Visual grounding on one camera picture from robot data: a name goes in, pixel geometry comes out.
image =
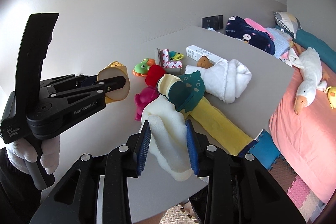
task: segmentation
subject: brown duck toy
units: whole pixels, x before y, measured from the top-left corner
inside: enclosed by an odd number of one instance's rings
[[[198,60],[197,66],[201,67],[201,68],[204,68],[204,69],[208,69],[208,68],[211,68],[213,66],[213,64],[210,62],[210,60],[206,56],[202,56]]]

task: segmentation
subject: white glove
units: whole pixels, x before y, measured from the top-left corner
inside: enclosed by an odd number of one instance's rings
[[[55,172],[59,164],[59,136],[42,141],[41,165],[48,175]],[[19,139],[6,145],[7,156],[12,165],[23,173],[29,174],[26,161],[36,162],[37,152],[25,139]]]

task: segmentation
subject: wall socket panel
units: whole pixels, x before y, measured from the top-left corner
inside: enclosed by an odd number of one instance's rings
[[[223,29],[223,15],[202,18],[202,28],[213,28],[215,31]]]

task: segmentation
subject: stuffed goose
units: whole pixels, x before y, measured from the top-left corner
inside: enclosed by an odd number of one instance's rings
[[[325,91],[329,75],[322,69],[319,54],[315,49],[308,47],[303,51],[296,43],[295,47],[299,56],[291,48],[288,59],[293,66],[300,69],[303,78],[303,82],[297,89],[294,103],[294,112],[296,115],[300,115],[302,109],[314,101],[317,89]]]

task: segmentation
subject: yellow chick toy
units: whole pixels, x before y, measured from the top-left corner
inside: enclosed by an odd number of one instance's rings
[[[328,99],[332,109],[336,108],[336,86],[329,86],[325,93],[328,93]]]

